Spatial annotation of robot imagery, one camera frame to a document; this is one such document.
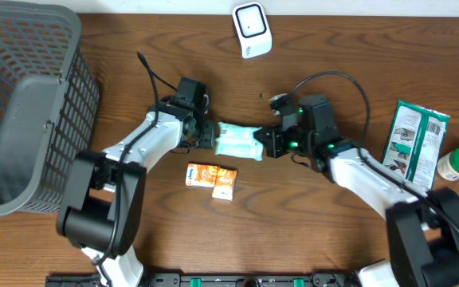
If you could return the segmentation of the mint green wipes packet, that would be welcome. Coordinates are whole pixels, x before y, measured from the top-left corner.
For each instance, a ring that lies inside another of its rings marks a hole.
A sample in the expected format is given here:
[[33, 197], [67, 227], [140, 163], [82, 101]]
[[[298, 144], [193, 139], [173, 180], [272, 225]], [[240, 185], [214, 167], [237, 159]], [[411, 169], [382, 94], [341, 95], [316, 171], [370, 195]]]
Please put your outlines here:
[[227, 155], [243, 159], [262, 161], [264, 146], [254, 138], [255, 127], [219, 122], [219, 137], [216, 139], [216, 155]]

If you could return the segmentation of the orange white box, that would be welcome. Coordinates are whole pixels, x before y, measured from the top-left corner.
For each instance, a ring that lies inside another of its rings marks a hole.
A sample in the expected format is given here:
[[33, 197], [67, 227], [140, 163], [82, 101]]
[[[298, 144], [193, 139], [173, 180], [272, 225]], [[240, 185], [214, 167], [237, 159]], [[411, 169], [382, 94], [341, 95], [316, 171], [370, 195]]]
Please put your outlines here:
[[236, 177], [237, 172], [235, 170], [220, 167], [216, 176], [212, 197], [214, 199], [232, 201]]

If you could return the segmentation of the green white sponge package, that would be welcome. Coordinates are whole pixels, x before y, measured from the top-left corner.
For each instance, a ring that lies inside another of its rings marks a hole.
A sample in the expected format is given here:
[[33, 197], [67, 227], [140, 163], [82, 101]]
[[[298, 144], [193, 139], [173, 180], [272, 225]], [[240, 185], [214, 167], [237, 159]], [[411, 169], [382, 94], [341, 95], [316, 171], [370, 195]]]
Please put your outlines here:
[[450, 116], [400, 100], [382, 164], [404, 179], [432, 188]]

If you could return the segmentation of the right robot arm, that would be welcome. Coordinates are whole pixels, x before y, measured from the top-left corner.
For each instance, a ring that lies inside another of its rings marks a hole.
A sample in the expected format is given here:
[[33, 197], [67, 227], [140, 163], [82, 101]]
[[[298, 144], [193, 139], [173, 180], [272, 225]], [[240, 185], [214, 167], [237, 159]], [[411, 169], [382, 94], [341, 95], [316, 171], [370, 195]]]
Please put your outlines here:
[[254, 133], [267, 156], [302, 157], [301, 165], [353, 192], [386, 222], [390, 258], [355, 271], [354, 286], [459, 285], [459, 197], [454, 191], [409, 182], [360, 143], [343, 138], [324, 95], [294, 103], [280, 94], [269, 104], [280, 124]]

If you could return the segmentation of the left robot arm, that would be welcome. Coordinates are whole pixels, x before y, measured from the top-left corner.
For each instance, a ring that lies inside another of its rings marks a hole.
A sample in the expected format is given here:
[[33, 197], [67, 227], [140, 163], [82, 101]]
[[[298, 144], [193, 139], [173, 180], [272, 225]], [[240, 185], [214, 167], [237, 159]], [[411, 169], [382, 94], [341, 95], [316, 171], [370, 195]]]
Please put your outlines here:
[[206, 119], [210, 90], [184, 77], [175, 94], [158, 100], [144, 122], [102, 152], [80, 151], [71, 166], [57, 232], [96, 266], [98, 286], [138, 286], [145, 273], [132, 246], [139, 229], [147, 173], [177, 148], [211, 148]]

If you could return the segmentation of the orange small box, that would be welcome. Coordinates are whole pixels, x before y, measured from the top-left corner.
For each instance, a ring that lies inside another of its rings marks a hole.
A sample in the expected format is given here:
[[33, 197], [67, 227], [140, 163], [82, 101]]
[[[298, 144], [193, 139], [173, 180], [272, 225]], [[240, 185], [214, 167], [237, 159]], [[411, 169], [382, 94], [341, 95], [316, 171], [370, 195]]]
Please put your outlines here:
[[218, 166], [189, 163], [186, 169], [185, 184], [188, 187], [213, 188], [216, 183]]

